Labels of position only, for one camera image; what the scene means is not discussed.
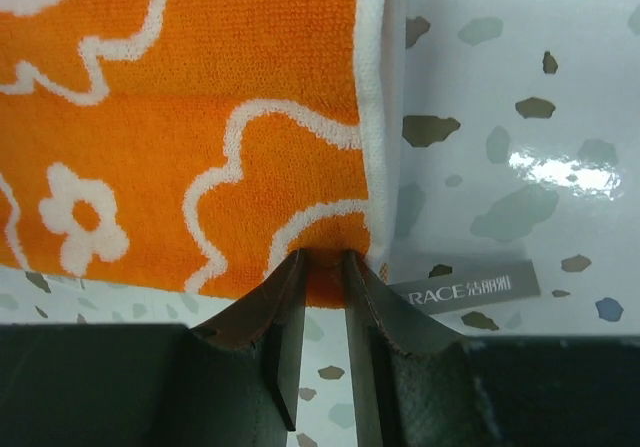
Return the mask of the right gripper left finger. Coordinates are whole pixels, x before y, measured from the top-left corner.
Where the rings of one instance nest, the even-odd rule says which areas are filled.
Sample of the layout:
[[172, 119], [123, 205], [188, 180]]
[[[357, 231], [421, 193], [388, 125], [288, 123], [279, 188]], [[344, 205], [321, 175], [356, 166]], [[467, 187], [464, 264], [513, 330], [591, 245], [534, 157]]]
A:
[[298, 250], [196, 327], [1, 329], [5, 446], [283, 446], [295, 428], [306, 302]]

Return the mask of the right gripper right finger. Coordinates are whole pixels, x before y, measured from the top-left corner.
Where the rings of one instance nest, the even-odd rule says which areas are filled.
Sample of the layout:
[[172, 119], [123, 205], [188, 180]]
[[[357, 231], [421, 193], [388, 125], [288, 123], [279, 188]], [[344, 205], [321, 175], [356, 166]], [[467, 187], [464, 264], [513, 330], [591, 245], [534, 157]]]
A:
[[635, 336], [468, 337], [342, 262], [361, 446], [635, 446]]

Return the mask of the orange white lion towel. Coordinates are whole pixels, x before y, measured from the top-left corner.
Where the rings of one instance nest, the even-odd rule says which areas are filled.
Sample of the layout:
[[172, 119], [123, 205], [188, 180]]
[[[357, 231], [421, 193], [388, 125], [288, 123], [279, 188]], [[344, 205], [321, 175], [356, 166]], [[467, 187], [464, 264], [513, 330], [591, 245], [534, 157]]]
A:
[[390, 273], [405, 0], [1, 0], [1, 263], [236, 299]]

